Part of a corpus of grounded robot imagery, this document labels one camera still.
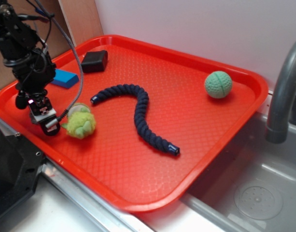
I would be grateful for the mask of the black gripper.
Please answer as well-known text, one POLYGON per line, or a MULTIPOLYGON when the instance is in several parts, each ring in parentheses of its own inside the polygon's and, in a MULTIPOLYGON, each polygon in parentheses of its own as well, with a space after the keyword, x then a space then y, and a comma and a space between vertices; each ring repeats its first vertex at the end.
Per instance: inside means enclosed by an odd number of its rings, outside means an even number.
POLYGON ((28 59, 13 68, 13 74, 18 80, 16 107, 25 109, 28 106, 31 122, 39 125, 47 136, 57 135, 60 124, 45 89, 56 75, 56 64, 49 53, 39 48, 32 49, 28 59))

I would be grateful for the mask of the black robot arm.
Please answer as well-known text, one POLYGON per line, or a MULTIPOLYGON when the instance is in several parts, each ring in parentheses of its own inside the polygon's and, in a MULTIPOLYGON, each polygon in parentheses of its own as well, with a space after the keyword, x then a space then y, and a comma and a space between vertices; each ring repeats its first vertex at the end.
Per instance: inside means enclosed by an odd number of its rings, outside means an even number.
POLYGON ((4 66, 11 68, 17 79, 16 108, 29 108, 32 122, 40 125, 45 135, 54 136, 60 131, 60 124, 46 86, 56 75, 56 65, 46 40, 25 23, 26 20, 50 23, 51 16, 40 10, 37 13, 17 14, 8 1, 0 0, 0 53, 4 66))

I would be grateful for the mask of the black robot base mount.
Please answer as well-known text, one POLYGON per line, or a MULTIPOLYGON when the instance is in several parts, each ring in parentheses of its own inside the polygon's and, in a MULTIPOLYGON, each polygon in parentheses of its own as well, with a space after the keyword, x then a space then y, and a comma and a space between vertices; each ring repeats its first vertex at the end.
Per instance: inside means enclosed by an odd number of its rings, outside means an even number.
POLYGON ((44 153, 24 135, 0 126, 0 219, 36 190, 44 153))

